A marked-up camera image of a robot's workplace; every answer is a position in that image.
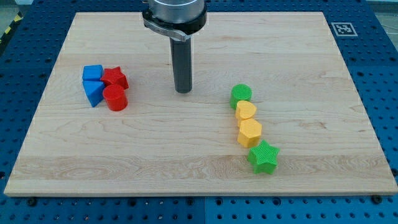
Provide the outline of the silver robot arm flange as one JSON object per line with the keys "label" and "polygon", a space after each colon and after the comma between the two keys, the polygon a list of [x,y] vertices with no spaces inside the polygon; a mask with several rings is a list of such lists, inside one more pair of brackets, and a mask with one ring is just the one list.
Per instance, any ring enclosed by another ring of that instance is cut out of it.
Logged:
{"label": "silver robot arm flange", "polygon": [[186,42],[206,24],[204,0],[148,0],[144,26],[174,41]]}

